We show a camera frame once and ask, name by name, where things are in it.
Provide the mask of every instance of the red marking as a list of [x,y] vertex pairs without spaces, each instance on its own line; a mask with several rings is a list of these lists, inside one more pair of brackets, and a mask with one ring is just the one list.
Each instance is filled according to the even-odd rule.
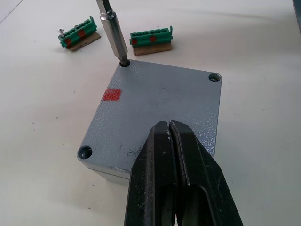
[[151,42],[156,42],[157,41],[157,38],[156,38],[155,35],[150,36],[149,39],[150,39]]
[[64,43],[66,44],[66,48],[69,48],[71,46],[71,43],[72,43],[71,38],[66,38],[64,40]]
[[122,90],[120,89],[107,88],[103,95],[103,101],[107,101],[107,100],[117,101],[120,99],[121,92]]
[[137,44],[138,44],[137,39],[132,39],[132,45],[137,45]]
[[79,39],[82,40],[86,36],[86,33],[84,30],[79,30],[79,32],[77,32],[77,35],[79,36]]

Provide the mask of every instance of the metal hex shaft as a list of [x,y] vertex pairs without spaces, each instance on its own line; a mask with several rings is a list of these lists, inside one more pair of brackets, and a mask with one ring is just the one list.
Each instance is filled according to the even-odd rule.
[[127,46],[124,41],[116,13],[111,8],[108,0],[96,0],[101,12],[101,22],[107,34],[114,55],[120,60],[123,67],[129,66],[127,60]]

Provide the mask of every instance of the cardboard base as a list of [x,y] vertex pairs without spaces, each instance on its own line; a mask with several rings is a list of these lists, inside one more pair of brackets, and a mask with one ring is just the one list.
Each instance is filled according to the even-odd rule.
[[171,50],[171,43],[157,44],[152,46],[134,47],[134,55],[146,55]]
[[91,34],[88,37],[84,38],[79,43],[77,43],[74,46],[70,47],[69,50],[71,52],[76,52],[80,48],[83,48],[84,46],[87,46],[87,45],[91,44],[92,42],[94,42],[94,41],[96,41],[97,39],[100,39],[100,38],[101,38],[101,36],[97,32],[94,32],[93,34]]

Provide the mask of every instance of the corner screw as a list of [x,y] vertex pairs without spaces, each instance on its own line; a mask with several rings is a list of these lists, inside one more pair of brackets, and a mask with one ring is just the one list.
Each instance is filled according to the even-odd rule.
[[209,80],[212,81],[212,82],[218,82],[218,80],[215,79],[215,78],[210,78]]
[[65,37],[65,35],[64,35],[64,29],[60,28],[57,31],[61,34],[62,37]]

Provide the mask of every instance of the textured gray paint surface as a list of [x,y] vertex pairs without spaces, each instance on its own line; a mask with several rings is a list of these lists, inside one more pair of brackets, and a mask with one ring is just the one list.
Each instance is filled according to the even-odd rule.
[[92,156],[87,167],[129,178],[134,160],[153,125],[177,120],[189,125],[214,156],[222,80],[211,72],[131,60],[118,66],[108,88],[122,90],[119,101],[101,101],[82,146]]

